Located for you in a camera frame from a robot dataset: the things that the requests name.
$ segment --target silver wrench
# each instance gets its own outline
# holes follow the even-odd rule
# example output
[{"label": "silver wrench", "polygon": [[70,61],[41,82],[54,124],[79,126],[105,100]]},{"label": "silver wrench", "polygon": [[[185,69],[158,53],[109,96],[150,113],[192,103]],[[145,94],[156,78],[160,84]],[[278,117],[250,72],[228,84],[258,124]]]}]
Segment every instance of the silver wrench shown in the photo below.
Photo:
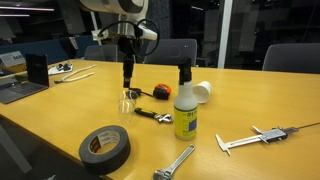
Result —
[{"label": "silver wrench", "polygon": [[153,180],[172,180],[174,170],[195,150],[195,148],[194,145],[190,144],[170,167],[156,170],[153,173]]}]

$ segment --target bottle label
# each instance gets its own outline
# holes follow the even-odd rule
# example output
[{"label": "bottle label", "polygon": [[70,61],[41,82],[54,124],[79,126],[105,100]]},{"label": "bottle label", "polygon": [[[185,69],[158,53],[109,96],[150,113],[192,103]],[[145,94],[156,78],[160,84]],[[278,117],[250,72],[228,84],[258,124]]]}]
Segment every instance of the bottle label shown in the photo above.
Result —
[{"label": "bottle label", "polygon": [[174,131],[180,139],[192,139],[197,129],[197,107],[192,110],[181,110],[174,107]]}]

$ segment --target black lid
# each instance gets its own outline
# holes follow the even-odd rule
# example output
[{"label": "black lid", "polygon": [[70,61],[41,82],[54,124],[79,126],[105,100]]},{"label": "black lid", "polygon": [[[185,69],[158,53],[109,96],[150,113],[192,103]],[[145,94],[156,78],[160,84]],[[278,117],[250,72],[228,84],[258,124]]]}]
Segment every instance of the black lid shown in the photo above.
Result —
[{"label": "black lid", "polygon": [[182,58],[178,67],[180,69],[179,85],[183,85],[184,82],[191,81],[192,80],[191,59],[188,57]]}]

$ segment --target glass cup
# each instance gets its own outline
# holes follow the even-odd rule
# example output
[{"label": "glass cup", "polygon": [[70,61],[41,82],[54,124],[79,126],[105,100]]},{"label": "glass cup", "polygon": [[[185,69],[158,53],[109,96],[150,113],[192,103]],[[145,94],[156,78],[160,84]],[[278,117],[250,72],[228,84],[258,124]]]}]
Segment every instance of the glass cup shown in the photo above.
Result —
[{"label": "glass cup", "polygon": [[138,94],[132,90],[123,90],[118,101],[118,118],[122,122],[130,122],[137,104]]}]

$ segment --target spray bottle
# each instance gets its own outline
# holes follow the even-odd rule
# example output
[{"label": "spray bottle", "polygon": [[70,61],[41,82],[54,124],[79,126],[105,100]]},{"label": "spray bottle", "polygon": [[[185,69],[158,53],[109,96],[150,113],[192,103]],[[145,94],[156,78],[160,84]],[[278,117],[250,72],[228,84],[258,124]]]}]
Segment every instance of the spray bottle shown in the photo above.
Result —
[{"label": "spray bottle", "polygon": [[196,135],[198,107],[192,90],[191,59],[183,59],[179,69],[179,92],[174,100],[174,132],[179,139],[191,140]]}]

